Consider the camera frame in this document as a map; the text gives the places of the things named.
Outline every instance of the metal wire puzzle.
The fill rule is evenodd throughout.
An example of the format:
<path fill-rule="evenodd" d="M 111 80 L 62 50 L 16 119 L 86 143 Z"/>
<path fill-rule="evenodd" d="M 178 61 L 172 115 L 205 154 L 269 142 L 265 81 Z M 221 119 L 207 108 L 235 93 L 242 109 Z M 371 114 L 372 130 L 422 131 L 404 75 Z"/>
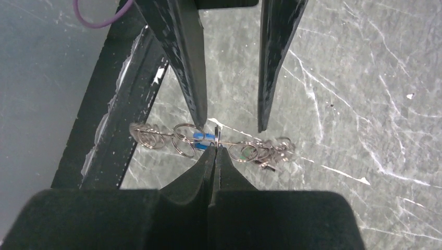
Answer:
<path fill-rule="evenodd" d="M 192 128 L 199 131 L 202 134 L 201 139 L 195 139 L 188 137 L 182 133 L 183 128 Z M 219 127 L 215 127 L 215 140 L 206 138 L 206 133 L 202 129 L 198 129 L 195 125 L 190 123 L 180 123 L 173 128 L 172 133 L 164 132 L 164 129 L 160 129 L 158 125 L 150 125 L 149 123 L 132 123 L 129 126 L 129 132 L 132 137 L 141 145 L 150 149 L 161 149 L 166 146 L 166 142 L 171 141 L 173 147 L 178 154 L 193 158 L 196 152 L 196 143 L 209 142 L 210 145 L 219 147 L 220 145 L 229 146 L 228 152 L 230 157 L 238 162 L 246 163 L 253 162 L 259 167 L 264 169 L 270 169 L 272 171 L 277 170 L 276 165 L 281 161 L 289 161 L 293 156 L 295 149 L 294 144 L 288 137 L 276 138 L 278 144 L 274 145 L 272 140 L 266 141 L 239 141 L 239 142 L 224 142 L 220 140 Z M 185 142 L 190 146 L 193 154 L 186 154 L 178 146 L 178 142 Z M 239 155 L 235 155 L 232 149 L 238 147 Z"/>

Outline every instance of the scratched black paint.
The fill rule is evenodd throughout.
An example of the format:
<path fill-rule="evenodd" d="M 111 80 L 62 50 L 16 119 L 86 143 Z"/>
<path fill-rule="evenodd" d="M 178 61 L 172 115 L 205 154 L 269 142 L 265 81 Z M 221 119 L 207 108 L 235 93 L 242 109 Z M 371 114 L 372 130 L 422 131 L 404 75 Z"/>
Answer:
<path fill-rule="evenodd" d="M 136 147 L 129 134 L 129 124 L 146 122 L 164 76 L 163 74 L 156 79 L 157 71 L 161 68 L 165 72 L 168 67 L 158 40 L 150 29 L 144 29 L 122 79 L 114 105 L 109 110 L 109 100 L 116 94 L 115 84 L 109 83 L 119 80 L 121 68 L 131 54 L 135 39 L 132 36 L 127 37 L 126 32 L 124 36 L 119 36 L 120 26 L 111 26 L 110 29 L 52 182 L 52 188 L 119 188 Z M 105 114 L 108 114 L 107 125 L 96 144 L 95 155 L 86 177 L 83 177 L 81 170 L 86 155 L 95 145 L 95 134 Z"/>
<path fill-rule="evenodd" d="M 258 132 L 267 129 L 278 74 L 308 0 L 263 0 L 258 87 Z"/>
<path fill-rule="evenodd" d="M 204 34 L 194 0 L 138 1 L 141 12 L 169 58 L 193 122 L 207 120 Z"/>

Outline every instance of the metal loop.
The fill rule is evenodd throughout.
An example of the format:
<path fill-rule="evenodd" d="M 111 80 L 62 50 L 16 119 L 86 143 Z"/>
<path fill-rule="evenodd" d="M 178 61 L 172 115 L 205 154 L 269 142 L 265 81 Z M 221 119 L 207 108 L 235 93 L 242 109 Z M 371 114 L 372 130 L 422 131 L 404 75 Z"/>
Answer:
<path fill-rule="evenodd" d="M 174 141 L 174 137 L 172 137 L 170 140 L 172 141 L 172 145 L 174 146 L 175 150 L 176 150 L 180 155 L 185 156 L 185 157 L 190 158 L 190 159 L 192 159 L 192 158 L 195 156 L 195 147 L 193 147 L 193 144 L 186 143 L 187 145 L 190 146 L 190 148 L 191 148 L 192 151 L 193 151 L 193 155 L 188 155 L 188 154 L 184 153 L 184 152 L 178 147 L 177 143 Z"/>
<path fill-rule="evenodd" d="M 202 139 L 194 139 L 194 138 L 189 138 L 189 137 L 187 137 L 187 136 L 185 136 L 183 134 L 180 134 L 178 132 L 178 129 L 181 128 L 181 127 L 189 127 L 189 128 L 196 129 L 196 130 L 200 131 L 203 134 L 203 138 Z M 206 134 L 204 133 L 204 131 L 202 129 L 198 129 L 195 125 L 190 124 L 190 123 L 180 123 L 180 124 L 176 125 L 174 127 L 174 136 L 176 138 L 180 139 L 183 142 L 192 143 L 192 144 L 193 143 L 198 143 L 198 142 L 200 142 L 200 140 L 204 140 L 206 138 Z"/>
<path fill-rule="evenodd" d="M 238 162 L 240 162 L 240 163 L 248 163 L 249 161 L 253 161 L 253 160 L 256 160 L 256 158 L 252 158 L 252 159 L 241 159 L 241 158 L 237 158 L 237 157 L 235 157 L 233 154 L 232 154 L 232 152 L 231 152 L 231 150 L 232 150 L 232 148 L 234 147 L 234 146 L 239 146 L 239 145 L 247 145 L 247 146 L 251 146 L 251 147 L 253 147 L 254 149 L 256 149 L 256 151 L 258 151 L 258 147 L 257 146 L 255 146 L 255 144 L 253 144 L 252 142 L 246 142 L 246 141 L 242 141 L 242 142 L 237 142 L 236 143 L 236 145 L 232 145 L 232 146 L 230 146 L 229 147 L 229 150 L 228 150 L 228 152 L 229 152 L 229 155 L 230 155 L 230 157 L 232 158 L 232 159 L 234 159 L 234 160 L 236 160 L 236 161 L 238 161 Z"/>
<path fill-rule="evenodd" d="M 195 139 L 187 137 L 181 133 L 180 128 L 187 127 L 198 130 L 203 136 L 202 139 Z M 240 163 L 254 162 L 263 169 L 277 170 L 277 164 L 281 161 L 289 161 L 293 156 L 295 145 L 288 137 L 278 137 L 274 141 L 277 143 L 274 145 L 272 140 L 248 142 L 241 141 L 237 143 L 222 142 L 221 131 L 219 126 L 215 127 L 215 140 L 206 139 L 206 134 L 202 129 L 198 129 L 195 125 L 190 123 L 180 123 L 173 129 L 173 133 L 162 132 L 158 125 L 150 125 L 149 123 L 140 124 L 132 123 L 129 126 L 129 132 L 132 137 L 141 145 L 151 149 L 161 149 L 166 146 L 166 141 L 169 139 L 172 142 L 173 147 L 178 154 L 193 158 L 196 155 L 195 144 L 200 142 L 209 142 L 209 145 L 220 147 L 222 144 L 230 145 L 228 154 L 230 157 Z M 193 155 L 184 153 L 178 146 L 179 141 L 188 144 L 193 152 Z M 232 148 L 235 146 L 242 146 L 240 148 L 240 156 L 237 157 L 232 153 Z"/>

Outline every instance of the purple cable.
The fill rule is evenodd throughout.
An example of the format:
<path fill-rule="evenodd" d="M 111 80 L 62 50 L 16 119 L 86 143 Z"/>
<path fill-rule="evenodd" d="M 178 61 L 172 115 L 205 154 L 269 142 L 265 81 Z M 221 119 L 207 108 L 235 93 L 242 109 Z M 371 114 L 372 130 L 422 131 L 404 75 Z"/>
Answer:
<path fill-rule="evenodd" d="M 82 25 L 84 25 L 85 27 L 91 28 L 91 29 L 99 29 L 99 28 L 103 28 L 106 27 L 112 23 L 114 23 L 115 21 L 117 21 L 119 18 L 121 18 L 128 10 L 129 8 L 132 6 L 133 4 L 133 0 L 127 0 L 126 4 L 123 6 L 123 8 L 121 8 L 117 14 L 115 14 L 113 16 L 113 18 L 110 18 L 102 23 L 90 23 L 88 21 L 86 21 L 80 14 L 80 10 L 78 9 L 78 0 L 73 0 L 72 5 L 73 5 L 73 11 L 75 13 L 75 16 L 77 17 L 78 21 L 80 21 L 80 23 Z"/>

